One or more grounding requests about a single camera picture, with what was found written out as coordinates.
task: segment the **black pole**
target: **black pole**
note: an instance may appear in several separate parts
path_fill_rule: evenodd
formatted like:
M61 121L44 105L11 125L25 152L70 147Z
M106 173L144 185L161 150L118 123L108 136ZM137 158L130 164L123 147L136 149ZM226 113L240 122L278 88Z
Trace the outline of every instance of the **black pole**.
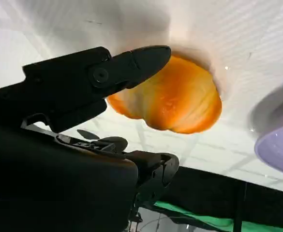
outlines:
M244 205L245 197L246 197L246 190L247 190L247 183L242 182L239 185L238 194L236 198L236 210L235 210L233 232L241 232L242 211L243 211L243 205Z

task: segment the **orange bread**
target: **orange bread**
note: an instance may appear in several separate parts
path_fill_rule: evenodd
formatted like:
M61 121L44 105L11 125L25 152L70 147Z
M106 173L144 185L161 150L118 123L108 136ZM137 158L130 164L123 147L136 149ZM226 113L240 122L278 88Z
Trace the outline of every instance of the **orange bread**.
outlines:
M109 96L108 102L118 113L142 118L152 128L185 134L209 129L222 111L212 75L176 56L153 77Z

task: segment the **green cloth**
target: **green cloth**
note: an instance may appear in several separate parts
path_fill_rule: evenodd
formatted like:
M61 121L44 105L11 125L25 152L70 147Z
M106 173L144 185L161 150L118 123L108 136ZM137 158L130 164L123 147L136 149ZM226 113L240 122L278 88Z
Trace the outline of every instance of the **green cloth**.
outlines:
M210 217L210 216L195 215L185 209L182 209L180 207L177 207L175 205L165 203L165 202L156 202L155 206L164 208L164 209L168 209L170 211L182 213L188 217L198 219L222 231L229 231L229 232L233 231L234 221L229 218L216 218L216 217ZM283 229L278 228L278 227L260 225L260 224L255 224L255 223L248 222L248 221L243 221L241 231L242 232L283 232Z

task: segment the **purple bowl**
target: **purple bowl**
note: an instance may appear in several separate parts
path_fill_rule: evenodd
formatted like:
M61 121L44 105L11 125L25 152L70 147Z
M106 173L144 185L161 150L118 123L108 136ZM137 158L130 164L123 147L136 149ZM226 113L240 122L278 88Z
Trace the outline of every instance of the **purple bowl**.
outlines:
M260 137L254 150L263 162L283 172L283 126Z

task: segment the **cable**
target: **cable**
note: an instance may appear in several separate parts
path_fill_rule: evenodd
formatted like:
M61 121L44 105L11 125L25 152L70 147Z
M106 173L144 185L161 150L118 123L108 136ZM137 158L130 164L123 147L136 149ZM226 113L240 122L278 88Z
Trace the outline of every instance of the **cable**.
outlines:
M165 219L165 218L188 218L188 217L185 217L185 216L181 216L181 217L162 217L162 218L159 218L159 219L156 219L156 220L152 220L152 221L149 221L148 223L146 223L143 227L140 228L140 231L142 231L142 229L149 225L150 223L152 222L155 222L155 221L158 221L158 220L161 220L161 219Z
M138 232L138 225L139 225L139 222L136 225L136 232Z

